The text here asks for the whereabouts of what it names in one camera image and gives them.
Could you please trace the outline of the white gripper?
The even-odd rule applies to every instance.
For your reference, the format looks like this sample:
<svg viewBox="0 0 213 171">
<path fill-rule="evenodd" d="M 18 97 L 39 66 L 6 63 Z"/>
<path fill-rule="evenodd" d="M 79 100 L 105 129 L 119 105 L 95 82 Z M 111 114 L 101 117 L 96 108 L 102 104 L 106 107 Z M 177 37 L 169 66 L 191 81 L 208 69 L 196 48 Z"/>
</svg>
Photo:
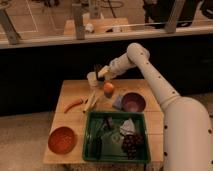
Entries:
<svg viewBox="0 0 213 171">
<path fill-rule="evenodd" d="M 111 80 L 119 75 L 120 69 L 115 62 L 111 62 L 109 65 L 102 67 L 100 64 L 94 65 L 94 72 L 96 74 L 97 81 Z"/>
</svg>

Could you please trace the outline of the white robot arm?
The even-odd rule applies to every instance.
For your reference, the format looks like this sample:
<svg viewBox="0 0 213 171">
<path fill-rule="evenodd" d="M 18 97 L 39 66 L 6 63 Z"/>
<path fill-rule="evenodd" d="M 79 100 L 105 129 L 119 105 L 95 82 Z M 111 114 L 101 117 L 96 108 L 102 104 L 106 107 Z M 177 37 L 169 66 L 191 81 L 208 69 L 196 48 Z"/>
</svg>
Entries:
<svg viewBox="0 0 213 171">
<path fill-rule="evenodd" d="M 196 99 L 181 96 L 149 58 L 146 48 L 131 43 L 97 77 L 113 79 L 138 67 L 164 113 L 163 171 L 213 171 L 213 127 L 207 109 Z"/>
</svg>

